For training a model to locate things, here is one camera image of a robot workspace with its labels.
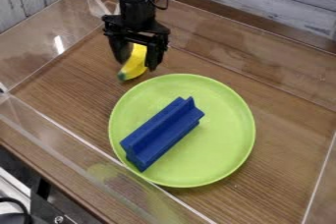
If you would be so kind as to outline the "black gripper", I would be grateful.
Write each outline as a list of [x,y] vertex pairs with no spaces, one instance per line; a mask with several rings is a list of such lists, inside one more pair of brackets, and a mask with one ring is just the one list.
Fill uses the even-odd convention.
[[168,49],[171,29],[156,20],[129,26],[120,15],[104,15],[104,35],[109,40],[115,58],[120,64],[127,62],[131,54],[129,43],[147,45],[145,67],[155,71]]

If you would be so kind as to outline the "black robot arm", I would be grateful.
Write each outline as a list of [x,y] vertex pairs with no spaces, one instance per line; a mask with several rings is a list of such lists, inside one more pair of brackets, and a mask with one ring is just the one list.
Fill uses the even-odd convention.
[[156,10],[167,10],[155,0],[119,0],[120,12],[104,15],[104,35],[109,39],[116,60],[123,64],[133,43],[145,47],[144,66],[155,71],[168,50],[171,29],[156,21]]

